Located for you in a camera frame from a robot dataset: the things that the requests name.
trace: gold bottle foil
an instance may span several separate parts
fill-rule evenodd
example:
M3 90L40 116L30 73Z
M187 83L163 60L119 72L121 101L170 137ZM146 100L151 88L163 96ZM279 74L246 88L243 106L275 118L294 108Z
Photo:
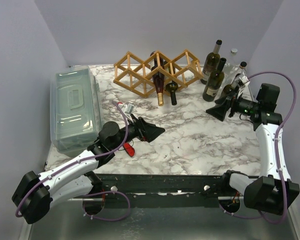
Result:
M158 93L158 105L159 107L162 107L164 105L164 94L163 93Z

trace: plastic storage bin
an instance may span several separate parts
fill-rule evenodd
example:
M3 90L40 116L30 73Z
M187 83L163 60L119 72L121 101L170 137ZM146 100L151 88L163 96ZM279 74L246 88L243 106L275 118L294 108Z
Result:
M98 137L103 114L98 81L87 66L57 73L50 88L50 137L59 153L79 155Z

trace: table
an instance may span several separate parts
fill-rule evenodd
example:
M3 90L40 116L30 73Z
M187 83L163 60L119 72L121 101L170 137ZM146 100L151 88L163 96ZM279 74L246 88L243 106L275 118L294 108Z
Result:
M147 122L165 128L166 132L151 143L134 141L135 156L117 151L106 165L95 170L104 174L222 175L227 170L259 175L260 152L253 126L239 119L238 114L221 122L205 110L213 102L202 98L204 85L197 81L176 93L176 106L164 96L158 106L157 95L140 96L113 83L115 68L111 65L89 66L99 82L104 121L115 121L122 128L122 116L112 101L134 104L133 113ZM186 71L186 78L192 78ZM243 97L251 99L248 89ZM70 158L52 145L45 170L51 170Z

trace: red object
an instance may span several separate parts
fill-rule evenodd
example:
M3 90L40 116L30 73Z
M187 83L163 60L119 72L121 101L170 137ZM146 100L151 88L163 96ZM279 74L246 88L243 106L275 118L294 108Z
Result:
M135 149L127 142L123 144L123 148L130 157L133 157L136 153Z

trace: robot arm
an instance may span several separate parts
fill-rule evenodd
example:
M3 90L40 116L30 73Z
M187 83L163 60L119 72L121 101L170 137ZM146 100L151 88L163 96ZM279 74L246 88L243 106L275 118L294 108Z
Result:
M133 114L129 122L126 142L138 138L150 143L165 132L164 128L147 123L142 117L137 119ZM48 213L51 207L68 199L101 190L102 182L93 170L108 163L115 154L97 158L95 156L117 148L123 142L125 135L125 127L119 129L116 122L109 121L102 127L94 144L77 157L38 175L33 171L26 173L12 196L12 201L17 207L24 201L20 213L26 222L28 224L37 222ZM31 189L33 191L24 200Z
M239 87L229 95L215 101L216 106L207 109L206 112L220 121L225 119L229 109L232 117L240 113L250 117L253 130L259 142L261 171L257 180L248 178L247 175L228 170L224 175L224 184L237 190L243 195L244 205L247 208L256 209L276 215L283 213L283 188L279 169L282 170L287 193L287 207L296 199L300 192L299 185L291 182L285 163L282 146L281 129L278 134L278 153L280 166L275 155L275 134L282 123L282 116L275 113L276 102L280 89L271 84L262 84L256 100L249 101L241 97Z

